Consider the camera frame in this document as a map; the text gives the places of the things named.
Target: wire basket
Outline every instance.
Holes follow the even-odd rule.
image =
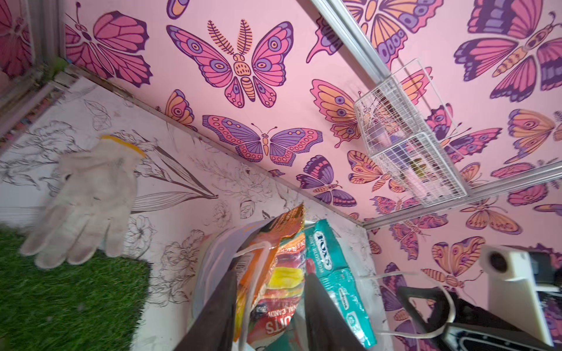
[[[372,157],[423,128],[423,118],[391,76],[354,104],[367,154]]]
[[[466,196],[462,182],[438,147],[432,136],[420,132],[372,159],[428,207]]]

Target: white work glove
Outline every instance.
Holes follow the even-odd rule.
[[[134,145],[103,136],[90,152],[63,155],[63,184],[45,216],[20,248],[25,256],[39,253],[35,265],[54,268],[89,260],[102,240],[109,257],[123,251],[131,207],[137,195],[134,170],[145,157]]]

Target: orange butterfly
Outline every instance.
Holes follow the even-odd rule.
[[[425,68],[431,74],[431,67]],[[408,76],[401,82],[402,89],[408,95],[413,104],[427,91],[425,87],[429,84],[429,78],[419,70]],[[330,129],[334,136],[339,138],[339,143],[335,145],[339,148],[342,142],[349,142],[361,137],[361,132],[357,126],[357,116],[353,104],[355,101],[340,88],[320,79],[312,81],[310,92],[316,98],[314,103],[320,109],[328,122],[333,123]]]
[[[460,281],[457,277],[471,268],[478,260],[481,247],[485,243],[486,241],[481,236],[466,238],[459,243],[453,244],[451,248],[444,241],[437,243],[433,246],[431,253],[435,262],[442,270],[447,272],[447,275],[431,268],[424,268],[421,271],[439,282],[446,283],[451,288],[464,289],[466,281],[476,280],[483,271],[480,270],[480,275],[470,280]]]
[[[556,114],[557,120],[561,119],[561,117],[560,113]],[[509,135],[521,139],[513,143],[513,146],[519,152],[505,161],[504,164],[506,165],[518,161],[538,149],[556,127],[556,123],[550,118],[529,110],[513,110],[509,114],[509,122],[507,124],[509,125]],[[554,131],[554,141],[559,142],[561,140],[562,124]]]
[[[351,150],[347,153],[347,160],[350,163],[351,170],[354,172],[348,175],[349,181],[353,184],[365,184],[376,180],[377,182],[373,185],[373,189],[371,190],[374,192],[382,188],[384,183],[388,181],[388,187],[393,192],[403,193],[406,191],[406,188],[390,179],[390,174],[383,173],[379,166],[367,155],[359,151]]]
[[[501,233],[511,235],[521,234],[523,228],[521,228],[521,226],[518,225],[514,220],[490,209],[492,207],[495,207],[507,213],[507,211],[501,207],[492,206],[497,202],[497,198],[491,204],[487,203],[489,200],[490,199],[487,198],[484,200],[473,202],[471,203],[471,207],[463,208],[462,210],[460,210],[460,212],[476,211],[475,214],[468,218],[468,220],[466,221],[466,226],[470,229],[480,230],[486,228],[489,224],[490,228]]]
[[[460,170],[460,175],[463,177],[464,181],[469,185],[471,188],[476,188],[477,186],[481,186],[487,183],[487,180],[483,180],[479,178],[482,176],[480,171],[480,162],[472,162],[466,165],[462,170]]]

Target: green turf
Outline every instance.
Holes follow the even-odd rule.
[[[0,227],[0,351],[128,351],[147,298],[149,264],[98,251],[40,270],[24,239]]]

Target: pink wall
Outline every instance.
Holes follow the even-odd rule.
[[[345,48],[336,50],[338,41],[311,3],[191,0],[184,8],[184,1],[176,1],[174,5],[174,0],[168,4],[149,0],[90,0],[77,6],[75,1],[67,0],[67,58],[109,78],[140,100],[235,152],[237,143],[243,144],[238,151],[242,156],[297,186],[310,187],[303,191],[319,195],[359,220],[408,205],[405,200],[411,195],[396,193],[397,189],[388,186],[391,182],[379,170],[367,171],[365,184],[348,180],[353,173],[350,165],[366,167],[361,162],[356,164],[357,160],[350,162],[349,152],[364,151],[352,103],[368,89],[360,79],[365,75]],[[556,103],[561,80],[559,73],[554,72],[560,70],[562,60],[562,28],[549,26],[552,17],[548,14],[560,9],[559,2],[506,1],[502,11],[532,18],[525,33],[510,31],[509,23],[502,24],[505,28],[501,31],[506,34],[484,33],[491,31],[482,27],[490,16],[491,1],[484,1],[480,18],[472,20],[474,5],[470,2],[443,4],[443,0],[435,0],[429,5],[400,7],[387,0],[380,2],[378,8],[373,0],[345,3],[368,37],[372,37],[383,59],[388,59],[392,70],[400,68],[400,61],[414,58],[431,68],[430,75],[443,101],[451,107],[455,121],[462,122],[457,130],[450,128],[439,137],[449,150],[458,149],[452,156],[459,170],[473,162],[480,163],[475,177],[480,173],[482,176],[477,184],[495,180],[489,174],[518,152],[530,153],[523,161],[534,165],[540,159],[549,161],[560,155],[562,148],[555,147],[555,141],[562,135],[552,131],[559,124],[556,116],[560,116],[561,109]],[[532,13],[521,12],[522,8],[517,8],[520,3],[529,4]],[[412,17],[408,12],[420,16]],[[417,24],[408,29],[407,23]],[[386,38],[377,28],[395,34]],[[546,28],[547,37],[541,45],[532,47],[534,42],[524,47],[528,51],[527,61],[492,77],[502,59],[490,62],[487,57],[507,57],[542,28]],[[477,39],[488,41],[471,41]],[[476,44],[485,48],[473,48]],[[469,70],[470,80],[463,81],[465,69],[455,61],[477,67],[478,72],[483,65],[489,68],[477,77]],[[523,71],[528,72],[528,81],[516,79]],[[512,81],[516,86],[510,87]],[[443,109],[439,109],[441,103],[426,83],[412,94],[412,99],[416,98],[424,115],[431,115],[433,109],[435,117]],[[514,92],[516,102],[500,96],[507,91]],[[419,99],[424,92],[424,99]],[[205,122],[204,116],[209,115],[225,118],[209,117],[210,122]],[[519,137],[510,136],[510,127],[526,121],[536,126]],[[224,127],[223,131],[217,129],[219,125]],[[262,133],[268,134],[270,156],[264,154],[261,146]],[[523,136],[537,145],[525,144],[524,149],[515,149],[514,143]],[[275,146],[276,141],[282,147]],[[316,155],[324,156],[334,175],[303,183],[306,177],[299,174],[305,173],[303,169],[309,161],[316,166],[324,160],[315,158]],[[373,192],[373,184],[381,179],[385,184]],[[332,196],[313,193],[324,183],[338,183],[341,187],[336,187]],[[376,206],[375,196],[380,197],[379,203],[389,204],[390,210]]]

